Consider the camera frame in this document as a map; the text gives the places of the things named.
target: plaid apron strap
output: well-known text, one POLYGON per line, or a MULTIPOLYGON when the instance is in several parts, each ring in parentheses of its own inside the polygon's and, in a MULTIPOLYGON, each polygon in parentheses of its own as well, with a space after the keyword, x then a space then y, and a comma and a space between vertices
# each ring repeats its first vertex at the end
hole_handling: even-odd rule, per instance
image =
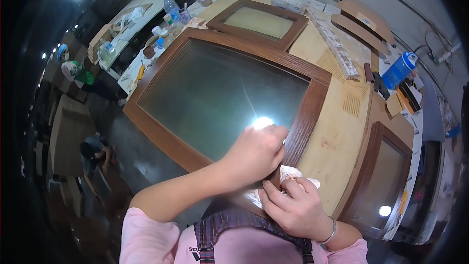
POLYGON ((194 223, 200 263, 214 264, 213 247, 217 243, 218 237, 225 230, 238 226, 251 226, 262 229, 285 241, 289 241, 302 250, 304 264, 314 263, 313 255, 311 254, 312 247, 310 240, 292 237, 277 228, 272 222, 252 212, 239 208, 224 210, 194 223))
POLYGON ((213 246, 208 249, 199 250, 200 264, 215 264, 215 254, 213 246))

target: pink t-shirt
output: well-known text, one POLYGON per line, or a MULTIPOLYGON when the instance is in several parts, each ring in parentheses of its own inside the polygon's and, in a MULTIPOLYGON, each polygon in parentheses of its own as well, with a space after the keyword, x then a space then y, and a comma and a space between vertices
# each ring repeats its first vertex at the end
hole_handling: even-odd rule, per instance
MULTIPOLYGON (((364 239, 335 252, 326 252, 315 241, 312 241, 312 248, 315 264, 367 263, 364 239)), ((249 227, 223 232, 214 247, 214 254, 216 264, 303 263, 301 253, 294 244, 249 227)), ((174 222, 158 222, 138 208, 129 208, 122 226, 119 263, 200 263, 194 226, 180 234, 174 222)))

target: blue bottle cap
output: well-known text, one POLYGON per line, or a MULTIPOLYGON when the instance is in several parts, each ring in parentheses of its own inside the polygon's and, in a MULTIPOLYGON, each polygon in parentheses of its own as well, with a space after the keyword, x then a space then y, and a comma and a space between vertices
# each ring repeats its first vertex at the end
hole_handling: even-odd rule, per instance
POLYGON ((402 59, 410 70, 413 70, 417 66, 416 63, 418 60, 418 56, 413 52, 404 52, 404 54, 402 54, 402 59))
POLYGON ((158 40, 156 40, 156 46, 160 49, 163 49, 163 38, 159 38, 158 40))

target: white shoe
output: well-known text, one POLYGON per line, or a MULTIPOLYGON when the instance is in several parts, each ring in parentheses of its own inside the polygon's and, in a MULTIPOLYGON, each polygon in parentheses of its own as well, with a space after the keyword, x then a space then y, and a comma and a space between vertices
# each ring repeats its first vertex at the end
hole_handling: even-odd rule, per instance
POLYGON ((117 105, 119 106, 124 106, 126 103, 127 103, 126 98, 122 98, 122 99, 119 99, 119 101, 117 101, 117 105))

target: silver bracelet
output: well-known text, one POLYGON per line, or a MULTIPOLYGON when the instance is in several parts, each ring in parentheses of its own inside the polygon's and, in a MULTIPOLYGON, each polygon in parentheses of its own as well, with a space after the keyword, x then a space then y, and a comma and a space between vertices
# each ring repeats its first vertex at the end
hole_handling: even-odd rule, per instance
POLYGON ((337 222, 336 222, 336 220, 335 220, 334 218, 332 218, 332 217, 330 217, 330 218, 332 219, 332 223, 334 224, 334 226, 333 226, 333 228, 332 228, 332 234, 331 234, 331 236, 330 236, 328 239, 326 239, 324 242, 318 242, 318 243, 320 243, 321 245, 327 244, 327 242, 330 241, 331 238, 332 238, 332 237, 334 236, 334 234, 335 234, 335 230, 336 230, 336 228, 337 228, 337 222))

